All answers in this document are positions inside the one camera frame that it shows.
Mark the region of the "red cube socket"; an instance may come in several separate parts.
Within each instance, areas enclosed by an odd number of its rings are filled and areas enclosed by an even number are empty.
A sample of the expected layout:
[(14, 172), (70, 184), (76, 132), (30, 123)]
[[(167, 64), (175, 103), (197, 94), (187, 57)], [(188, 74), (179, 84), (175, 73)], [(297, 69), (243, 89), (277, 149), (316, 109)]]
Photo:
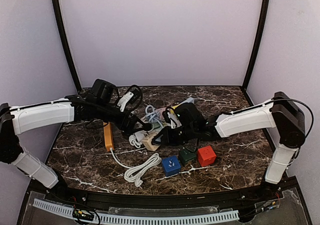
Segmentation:
[(208, 145), (197, 150), (197, 159), (202, 167), (212, 165), (217, 158), (213, 148)]

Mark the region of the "beige cube socket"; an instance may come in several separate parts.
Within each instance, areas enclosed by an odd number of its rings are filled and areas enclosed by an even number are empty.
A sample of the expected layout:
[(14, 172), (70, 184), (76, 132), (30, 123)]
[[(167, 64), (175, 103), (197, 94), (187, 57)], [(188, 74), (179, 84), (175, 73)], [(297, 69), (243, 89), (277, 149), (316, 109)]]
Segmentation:
[(153, 144), (152, 143), (152, 140), (153, 140), (154, 137), (155, 137), (154, 134), (150, 134), (149, 136), (146, 136), (141, 140), (141, 143), (145, 146), (145, 148), (148, 151), (155, 152), (160, 147), (159, 144)]

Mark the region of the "orange power strip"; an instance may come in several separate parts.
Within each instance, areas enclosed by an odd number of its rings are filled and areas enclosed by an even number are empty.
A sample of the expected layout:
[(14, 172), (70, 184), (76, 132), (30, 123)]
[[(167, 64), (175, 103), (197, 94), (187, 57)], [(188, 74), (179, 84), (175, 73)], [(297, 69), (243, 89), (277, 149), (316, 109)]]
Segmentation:
[(113, 131), (110, 123), (103, 123), (103, 136), (105, 148), (110, 152), (111, 149), (114, 149)]

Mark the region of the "dark green cube socket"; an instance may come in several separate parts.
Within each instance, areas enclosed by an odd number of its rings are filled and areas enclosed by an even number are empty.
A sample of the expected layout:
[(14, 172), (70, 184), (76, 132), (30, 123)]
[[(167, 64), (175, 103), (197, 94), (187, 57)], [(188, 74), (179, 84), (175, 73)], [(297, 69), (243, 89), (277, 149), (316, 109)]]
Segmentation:
[(178, 159), (183, 166), (186, 166), (187, 163), (197, 159), (197, 156), (194, 152), (191, 152), (187, 149), (182, 149), (178, 152)]

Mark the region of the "blue cube socket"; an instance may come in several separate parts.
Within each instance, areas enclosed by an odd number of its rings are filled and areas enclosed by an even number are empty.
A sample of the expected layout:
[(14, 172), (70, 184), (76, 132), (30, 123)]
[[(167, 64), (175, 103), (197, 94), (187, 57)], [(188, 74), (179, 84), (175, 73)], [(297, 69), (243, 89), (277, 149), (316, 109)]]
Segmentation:
[(173, 175), (179, 174), (181, 171), (181, 165), (177, 156), (170, 156), (162, 159), (161, 165), (166, 177), (171, 177)]

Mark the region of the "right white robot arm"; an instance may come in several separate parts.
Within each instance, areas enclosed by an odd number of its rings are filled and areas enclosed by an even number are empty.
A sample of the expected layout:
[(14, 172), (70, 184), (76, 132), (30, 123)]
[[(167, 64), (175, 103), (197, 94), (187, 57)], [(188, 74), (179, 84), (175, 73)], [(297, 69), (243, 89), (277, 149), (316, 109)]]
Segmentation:
[(267, 130), (274, 144), (272, 159), (264, 180), (278, 184), (287, 168), (296, 159), (311, 130), (301, 106), (313, 111), (304, 102), (290, 98), (283, 91), (272, 98), (236, 111), (220, 112), (205, 117), (193, 103), (174, 108), (180, 126), (167, 125), (152, 139), (153, 145), (178, 146), (190, 140), (217, 141), (255, 130)]

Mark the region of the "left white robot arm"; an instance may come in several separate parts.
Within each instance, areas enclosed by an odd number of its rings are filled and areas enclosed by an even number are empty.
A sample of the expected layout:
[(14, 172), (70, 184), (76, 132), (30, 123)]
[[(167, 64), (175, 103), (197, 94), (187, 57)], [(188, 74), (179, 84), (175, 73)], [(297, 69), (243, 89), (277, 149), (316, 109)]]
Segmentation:
[(101, 120), (112, 123), (126, 135), (151, 125), (131, 111), (113, 105), (99, 105), (79, 95), (25, 106), (0, 106), (0, 161), (15, 166), (26, 176), (47, 189), (63, 183), (58, 174), (44, 164), (44, 152), (49, 150), (58, 126), (72, 122)]

